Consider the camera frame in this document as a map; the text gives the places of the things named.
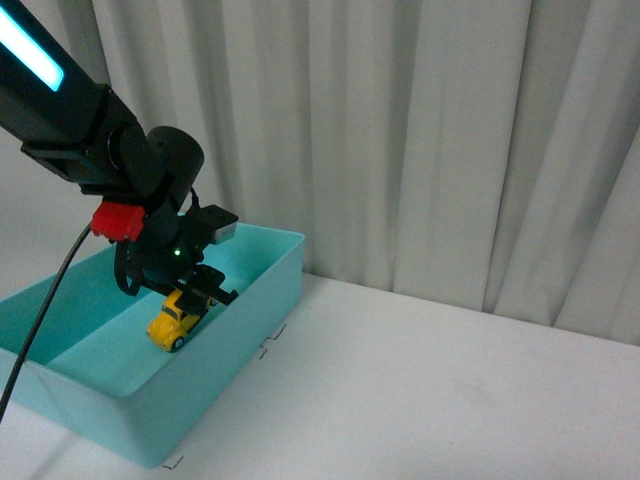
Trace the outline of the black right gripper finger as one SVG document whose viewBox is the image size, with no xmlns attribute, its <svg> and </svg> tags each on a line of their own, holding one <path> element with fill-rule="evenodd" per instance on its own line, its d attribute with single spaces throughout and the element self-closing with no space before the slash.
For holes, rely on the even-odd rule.
<svg viewBox="0 0 640 480">
<path fill-rule="evenodd" d="M 210 309 L 210 300 L 191 291 L 180 290 L 174 305 L 187 315 L 204 316 Z"/>
</svg>

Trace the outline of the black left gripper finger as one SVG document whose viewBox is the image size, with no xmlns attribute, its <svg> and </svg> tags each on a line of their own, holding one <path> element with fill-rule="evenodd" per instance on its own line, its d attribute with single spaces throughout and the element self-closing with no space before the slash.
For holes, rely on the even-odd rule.
<svg viewBox="0 0 640 480">
<path fill-rule="evenodd" d="M 222 288 L 225 280 L 226 276 L 223 272 L 211 266 L 199 264 L 192 272 L 192 291 L 228 306 L 239 294 L 236 290 L 225 291 Z"/>
</svg>

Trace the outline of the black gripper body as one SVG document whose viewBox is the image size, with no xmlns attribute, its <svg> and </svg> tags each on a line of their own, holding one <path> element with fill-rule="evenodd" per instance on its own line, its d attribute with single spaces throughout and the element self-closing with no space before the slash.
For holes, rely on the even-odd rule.
<svg viewBox="0 0 640 480">
<path fill-rule="evenodd" d="M 164 296 L 176 289 L 211 296 L 215 269 L 203 263 L 206 244 L 200 238 L 211 229 L 196 219 L 201 211 L 196 197 L 184 215 L 166 202 L 143 220 L 135 241 L 118 241 L 114 257 L 118 288 L 129 296 L 137 295 L 141 288 Z"/>
</svg>

